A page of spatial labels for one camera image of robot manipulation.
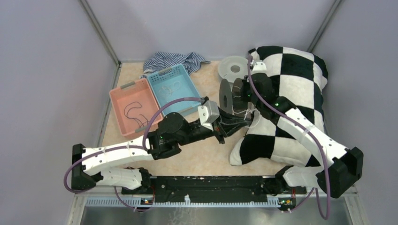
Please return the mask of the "black cable spool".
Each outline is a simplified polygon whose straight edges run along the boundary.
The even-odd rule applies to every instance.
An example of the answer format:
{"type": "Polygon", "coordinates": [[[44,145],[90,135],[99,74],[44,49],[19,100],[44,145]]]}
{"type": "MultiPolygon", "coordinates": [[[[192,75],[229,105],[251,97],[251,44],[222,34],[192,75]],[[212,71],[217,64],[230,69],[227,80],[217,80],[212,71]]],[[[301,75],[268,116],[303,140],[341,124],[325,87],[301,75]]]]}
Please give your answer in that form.
{"type": "Polygon", "coordinates": [[[241,100],[241,91],[243,79],[236,78],[233,83],[227,79],[222,79],[219,88],[219,106],[227,113],[244,117],[248,109],[248,103],[241,100]]]}

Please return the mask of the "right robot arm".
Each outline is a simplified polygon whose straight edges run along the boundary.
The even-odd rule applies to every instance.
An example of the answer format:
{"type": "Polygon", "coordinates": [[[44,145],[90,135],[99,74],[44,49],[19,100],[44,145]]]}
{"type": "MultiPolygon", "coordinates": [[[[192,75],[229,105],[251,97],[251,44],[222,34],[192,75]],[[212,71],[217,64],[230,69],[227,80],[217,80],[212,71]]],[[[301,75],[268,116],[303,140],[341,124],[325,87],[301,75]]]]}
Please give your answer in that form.
{"type": "Polygon", "coordinates": [[[279,192],[288,193],[301,186],[339,198],[362,177],[363,151],[349,149],[318,129],[289,99],[275,94],[272,80],[265,73],[247,75],[242,83],[242,99],[253,103],[262,118],[296,139],[320,163],[318,167],[282,169],[275,180],[279,192]]]}

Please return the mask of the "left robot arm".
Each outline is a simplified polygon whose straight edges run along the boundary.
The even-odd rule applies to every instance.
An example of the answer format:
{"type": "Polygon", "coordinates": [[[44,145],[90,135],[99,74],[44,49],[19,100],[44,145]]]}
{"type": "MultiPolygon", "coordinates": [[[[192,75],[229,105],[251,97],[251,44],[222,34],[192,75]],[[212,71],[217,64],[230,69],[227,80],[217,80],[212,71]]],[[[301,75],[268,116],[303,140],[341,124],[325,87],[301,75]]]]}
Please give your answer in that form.
{"type": "Polygon", "coordinates": [[[144,194],[151,186],[150,173],[144,168],[124,169],[121,165],[170,158],[181,152],[181,146],[209,137],[224,144],[226,137],[250,124],[250,119],[221,113],[215,121],[203,126],[199,119],[188,122],[182,115],[172,112],[147,137],[98,148],[75,144],[72,166],[65,174],[71,177],[71,185],[64,181],[64,186],[72,193],[82,193],[96,186],[115,186],[144,194]]]}

